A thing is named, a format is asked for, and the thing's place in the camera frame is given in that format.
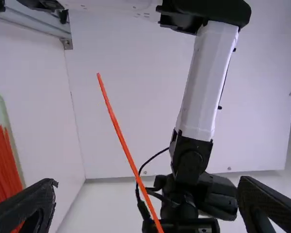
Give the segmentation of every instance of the white enclosure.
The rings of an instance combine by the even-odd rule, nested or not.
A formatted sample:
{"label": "white enclosure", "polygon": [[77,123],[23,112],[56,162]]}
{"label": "white enclosure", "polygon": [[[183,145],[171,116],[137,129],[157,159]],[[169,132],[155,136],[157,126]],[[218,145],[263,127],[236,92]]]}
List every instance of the white enclosure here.
{"label": "white enclosure", "polygon": [[[249,0],[252,17],[232,55],[208,172],[283,169],[291,122],[291,0]],[[100,72],[135,162],[169,145],[194,37],[112,14],[70,12],[66,51],[87,178],[132,172],[96,79]],[[170,172],[166,153],[147,175]]]}
{"label": "white enclosure", "polygon": [[59,182],[54,233],[85,179],[59,39],[0,22],[0,95],[26,186]]}

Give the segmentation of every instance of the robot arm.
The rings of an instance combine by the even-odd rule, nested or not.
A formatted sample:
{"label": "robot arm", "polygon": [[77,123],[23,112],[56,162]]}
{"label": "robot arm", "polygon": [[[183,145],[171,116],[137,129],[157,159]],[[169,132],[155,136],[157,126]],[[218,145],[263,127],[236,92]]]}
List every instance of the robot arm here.
{"label": "robot arm", "polygon": [[239,27],[208,21],[199,28],[182,106],[170,145],[176,181],[196,185],[207,168],[215,118]]}

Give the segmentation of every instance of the white wall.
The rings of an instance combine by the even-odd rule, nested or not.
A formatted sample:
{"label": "white wall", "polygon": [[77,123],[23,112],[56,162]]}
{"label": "white wall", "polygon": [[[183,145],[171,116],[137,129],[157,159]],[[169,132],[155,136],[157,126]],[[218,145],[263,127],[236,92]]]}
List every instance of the white wall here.
{"label": "white wall", "polygon": [[53,233],[84,182],[61,42],[0,22],[0,95],[26,186],[43,178],[59,182]]}
{"label": "white wall", "polygon": [[[235,185],[241,175],[250,175],[262,183],[291,198],[291,133],[286,169],[281,172],[226,173]],[[152,185],[146,179],[145,185]],[[58,233],[89,232],[141,232],[142,219],[137,210],[134,181],[130,178],[93,180],[81,189]],[[160,202],[153,200],[157,213]],[[238,214],[235,222],[220,221],[222,233],[245,233],[245,226]]]}
{"label": "white wall", "polygon": [[[291,122],[291,0],[248,3],[252,17],[231,58],[209,172],[229,172],[229,167],[232,172],[280,170],[285,164]],[[140,166],[169,145],[194,37],[114,12],[69,15],[74,50],[65,53],[86,178],[131,176],[96,73],[101,72]],[[147,167],[147,174],[166,174],[168,164],[169,156],[162,156]]]}

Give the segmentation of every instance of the wire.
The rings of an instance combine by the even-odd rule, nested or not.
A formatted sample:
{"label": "wire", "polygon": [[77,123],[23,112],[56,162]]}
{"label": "wire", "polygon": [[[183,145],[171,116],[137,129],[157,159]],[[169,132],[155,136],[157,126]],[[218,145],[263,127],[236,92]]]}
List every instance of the wire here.
{"label": "wire", "polygon": [[124,139],[124,136],[123,136],[122,131],[120,129],[120,126],[119,126],[119,124],[117,122],[117,119],[115,117],[115,114],[113,112],[113,109],[112,109],[112,107],[110,105],[110,102],[109,102],[109,98],[107,96],[106,89],[105,89],[105,87],[103,85],[103,82],[102,82],[102,79],[101,79],[101,76],[100,76],[99,73],[97,73],[97,78],[98,78],[98,82],[99,82],[99,85],[100,85],[100,88],[101,88],[102,95],[103,95],[103,97],[105,99],[105,102],[106,102],[106,106],[107,106],[107,109],[108,109],[110,118],[111,118],[112,123],[114,125],[114,129],[116,131],[116,134],[118,136],[118,139],[120,140],[120,142],[122,144],[122,148],[123,148],[123,150],[125,152],[125,155],[126,155],[127,160],[129,162],[130,168],[131,168],[132,172],[135,175],[136,181],[137,181],[137,183],[140,186],[140,189],[142,191],[142,194],[144,195],[145,201],[146,201],[146,203],[147,203],[147,205],[148,205],[148,207],[150,209],[150,212],[151,212],[151,214],[153,216],[153,219],[154,219],[154,222],[155,222],[155,225],[156,225],[156,228],[157,228],[158,232],[159,233],[164,233],[163,228],[161,226],[161,223],[159,221],[159,218],[157,217],[157,215],[155,213],[155,210],[154,210],[154,207],[153,207],[153,205],[151,203],[150,197],[149,197],[149,195],[146,192],[146,188],[145,188],[144,184],[142,183],[142,180],[141,180],[140,176],[138,175],[137,167],[136,167],[136,165],[134,163],[134,160],[133,160],[133,158],[132,158],[132,156],[130,154],[130,151],[129,151],[128,146],[127,146],[127,144],[125,142],[125,139]]}
{"label": "wire", "polygon": [[[155,159],[157,156],[159,156],[160,154],[164,153],[165,151],[167,151],[169,149],[169,147],[161,150],[160,152],[156,153],[155,155],[153,155],[151,158],[149,158],[144,164],[141,165],[141,167],[139,168],[139,171],[138,171],[138,176],[140,176],[141,172],[142,172],[142,169],[148,164],[150,163],[153,159]],[[137,202],[140,202],[141,201],[141,198],[140,198],[140,193],[139,193],[139,185],[138,185],[138,182],[136,182],[136,199],[137,199]]]}

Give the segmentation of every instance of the orange rod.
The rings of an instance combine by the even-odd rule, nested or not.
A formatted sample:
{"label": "orange rod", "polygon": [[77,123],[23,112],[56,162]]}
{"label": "orange rod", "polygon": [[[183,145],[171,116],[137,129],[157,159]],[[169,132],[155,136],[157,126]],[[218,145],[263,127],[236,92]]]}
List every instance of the orange rod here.
{"label": "orange rod", "polygon": [[162,229],[162,226],[161,226],[161,223],[160,223],[159,219],[157,218],[157,215],[155,213],[154,207],[153,207],[153,205],[151,203],[150,197],[148,196],[148,194],[146,192],[146,188],[145,188],[144,184],[142,183],[141,178],[138,175],[138,170],[137,170],[136,165],[134,163],[134,160],[133,160],[133,158],[132,158],[132,156],[130,154],[128,146],[127,146],[127,144],[125,142],[125,139],[124,139],[124,136],[123,136],[122,131],[120,129],[120,126],[119,126],[119,124],[118,124],[118,122],[116,120],[115,114],[114,114],[114,112],[112,110],[112,107],[111,107],[110,102],[109,102],[109,98],[107,96],[106,89],[105,89],[105,87],[103,85],[103,82],[102,82],[102,79],[101,79],[101,76],[100,76],[99,73],[97,73],[97,78],[98,78],[98,82],[99,82],[99,85],[100,85],[100,88],[101,88],[102,95],[103,95],[103,97],[105,99],[105,102],[106,102],[106,105],[107,105],[107,108],[108,108],[109,115],[110,115],[112,123],[114,125],[116,134],[117,134],[117,136],[118,136],[118,138],[119,138],[119,140],[120,140],[120,142],[122,144],[123,150],[125,152],[127,160],[128,160],[129,165],[131,167],[131,170],[135,175],[136,181],[140,186],[140,189],[141,189],[142,194],[143,194],[143,196],[145,198],[145,201],[146,201],[146,203],[147,203],[147,205],[148,205],[148,207],[150,209],[150,212],[151,212],[151,214],[153,216],[156,228],[158,229],[159,233],[164,233],[164,231]]}

